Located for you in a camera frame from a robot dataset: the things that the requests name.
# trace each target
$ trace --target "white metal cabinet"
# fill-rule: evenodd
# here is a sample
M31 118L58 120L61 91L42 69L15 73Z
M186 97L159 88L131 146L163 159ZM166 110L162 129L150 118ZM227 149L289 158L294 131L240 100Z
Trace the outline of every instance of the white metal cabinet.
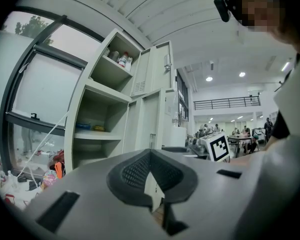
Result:
M130 72L103 55L107 47L133 57ZM154 138L152 148L161 148L166 90L174 88L176 75L173 65L165 69L167 55L173 64L170 42L140 50L117 29L105 38L82 71L69 104L64 135L67 173L87 163L149 148L150 137ZM135 101L131 98L141 95ZM105 132L79 129L76 123L103 126Z

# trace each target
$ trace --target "black slot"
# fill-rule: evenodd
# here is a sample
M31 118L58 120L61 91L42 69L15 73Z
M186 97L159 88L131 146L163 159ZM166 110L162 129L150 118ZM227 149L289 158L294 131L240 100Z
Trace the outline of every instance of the black slot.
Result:
M224 169L218 170L216 173L224 175L224 176L228 176L231 178L235 178L235 179L239 179L242 174L241 172L229 171L229 170L224 170Z
M55 233L61 222L78 200L79 195L65 192L36 222L45 229Z

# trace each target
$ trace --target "cabinet vent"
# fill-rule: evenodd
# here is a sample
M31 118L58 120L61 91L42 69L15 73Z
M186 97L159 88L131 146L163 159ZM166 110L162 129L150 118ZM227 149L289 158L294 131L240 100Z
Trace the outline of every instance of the cabinet vent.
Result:
M145 84L146 84L145 81L143 81L143 82L137 82L135 84L135 87L134 87L134 92L136 93L136 92L142 92L142 91L144 91L145 90Z

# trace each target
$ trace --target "orange object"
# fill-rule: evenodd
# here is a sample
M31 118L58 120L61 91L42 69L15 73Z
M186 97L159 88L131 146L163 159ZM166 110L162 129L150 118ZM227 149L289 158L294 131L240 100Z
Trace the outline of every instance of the orange object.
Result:
M54 169L55 169L56 176L58 177L58 179L61 179L62 178L62 164L60 162L57 162L54 165Z

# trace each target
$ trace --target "tree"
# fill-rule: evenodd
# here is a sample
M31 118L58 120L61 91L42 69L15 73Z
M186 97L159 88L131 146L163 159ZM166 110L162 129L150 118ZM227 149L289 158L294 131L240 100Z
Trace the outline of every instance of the tree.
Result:
M41 19L40 16L32 16L30 21L24 25L21 25L20 22L17 22L15 25L14 32L17 35L28 37L28 38L36 38L39 33L44 30L49 23L45 23L44 20ZM47 45L51 45L54 41L49 37L44 43Z

